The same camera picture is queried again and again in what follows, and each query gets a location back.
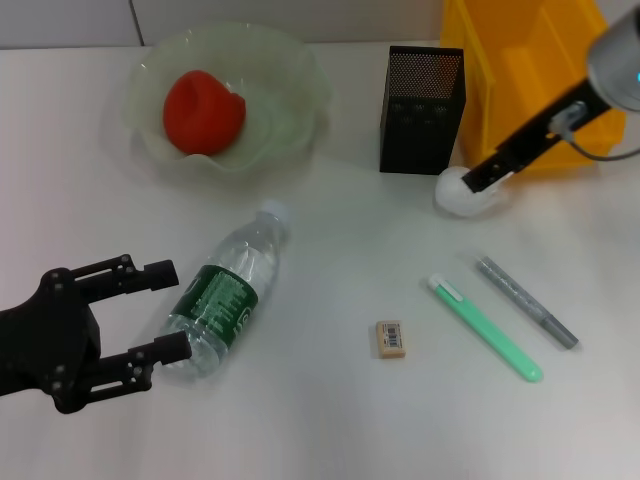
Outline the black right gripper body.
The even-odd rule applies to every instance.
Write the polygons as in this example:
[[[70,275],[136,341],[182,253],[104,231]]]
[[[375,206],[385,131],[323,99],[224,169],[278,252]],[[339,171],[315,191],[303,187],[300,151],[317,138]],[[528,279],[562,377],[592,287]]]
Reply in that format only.
[[[555,135],[555,144],[563,139],[568,142],[573,133],[604,113],[611,106],[596,92],[588,79],[584,79],[546,106],[524,127],[524,133],[533,134],[546,130]]]

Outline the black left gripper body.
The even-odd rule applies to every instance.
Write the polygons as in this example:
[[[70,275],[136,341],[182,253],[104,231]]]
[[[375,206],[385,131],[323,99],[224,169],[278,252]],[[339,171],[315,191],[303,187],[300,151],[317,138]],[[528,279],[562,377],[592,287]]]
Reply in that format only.
[[[100,329],[74,270],[43,275],[24,303],[1,312],[1,394],[38,389],[63,414],[89,403],[86,369],[101,356]]]

